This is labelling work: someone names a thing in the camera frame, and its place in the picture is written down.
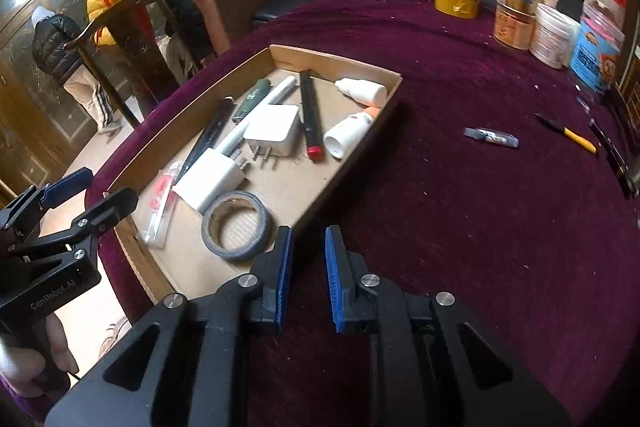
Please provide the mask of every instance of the striped pants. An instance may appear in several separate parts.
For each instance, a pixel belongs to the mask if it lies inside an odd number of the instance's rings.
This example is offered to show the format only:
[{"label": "striped pants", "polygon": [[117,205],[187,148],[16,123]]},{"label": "striped pants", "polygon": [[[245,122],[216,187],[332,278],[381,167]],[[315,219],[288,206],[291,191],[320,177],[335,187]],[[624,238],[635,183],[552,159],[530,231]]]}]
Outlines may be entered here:
[{"label": "striped pants", "polygon": [[64,87],[95,120],[98,130],[113,122],[113,109],[107,95],[86,67],[80,66]]}]

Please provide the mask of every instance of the white plastic bottle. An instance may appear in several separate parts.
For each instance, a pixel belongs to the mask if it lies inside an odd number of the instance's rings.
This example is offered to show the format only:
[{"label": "white plastic bottle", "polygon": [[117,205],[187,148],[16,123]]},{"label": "white plastic bottle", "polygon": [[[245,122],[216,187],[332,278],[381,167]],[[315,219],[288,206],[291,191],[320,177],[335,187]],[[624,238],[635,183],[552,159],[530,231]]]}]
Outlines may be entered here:
[{"label": "white plastic bottle", "polygon": [[379,109],[369,107],[366,111],[349,115],[324,133],[322,141],[325,149],[331,156],[341,160],[356,147],[379,113]]},{"label": "white plastic bottle", "polygon": [[386,100],[386,87],[370,80],[343,78],[335,81],[335,87],[356,102],[363,103],[369,107],[380,108]]}]

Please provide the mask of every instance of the gray duct tape roll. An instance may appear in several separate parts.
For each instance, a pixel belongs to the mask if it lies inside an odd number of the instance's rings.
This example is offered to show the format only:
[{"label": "gray duct tape roll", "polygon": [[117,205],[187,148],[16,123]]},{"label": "gray duct tape roll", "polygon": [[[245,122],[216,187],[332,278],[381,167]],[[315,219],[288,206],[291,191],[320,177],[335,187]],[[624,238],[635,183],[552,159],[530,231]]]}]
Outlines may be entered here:
[{"label": "gray duct tape roll", "polygon": [[212,253],[228,261],[247,261],[264,251],[272,228],[271,215],[254,194],[233,190],[211,203],[200,230]]}]

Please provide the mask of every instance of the red-tipped black pen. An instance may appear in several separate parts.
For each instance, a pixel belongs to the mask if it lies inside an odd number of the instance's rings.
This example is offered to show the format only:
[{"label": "red-tipped black pen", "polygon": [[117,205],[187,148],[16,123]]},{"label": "red-tipped black pen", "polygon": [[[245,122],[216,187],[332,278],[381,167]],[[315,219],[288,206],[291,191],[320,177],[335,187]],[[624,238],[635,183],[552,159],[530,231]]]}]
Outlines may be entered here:
[{"label": "red-tipped black pen", "polygon": [[302,97],[302,116],[305,120],[306,154],[314,162],[322,160],[322,128],[318,112],[318,97],[311,80],[310,71],[300,71],[300,95]]}]

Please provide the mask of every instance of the orange labeled container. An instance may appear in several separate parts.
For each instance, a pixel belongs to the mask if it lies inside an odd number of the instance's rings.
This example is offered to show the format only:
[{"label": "orange labeled container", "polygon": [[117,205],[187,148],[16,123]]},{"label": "orange labeled container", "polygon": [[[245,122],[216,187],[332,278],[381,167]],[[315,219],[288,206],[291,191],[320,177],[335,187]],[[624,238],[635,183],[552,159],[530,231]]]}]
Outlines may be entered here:
[{"label": "orange labeled container", "polygon": [[494,38],[517,50],[528,50],[536,24],[536,16],[508,7],[498,0],[495,7]]}]

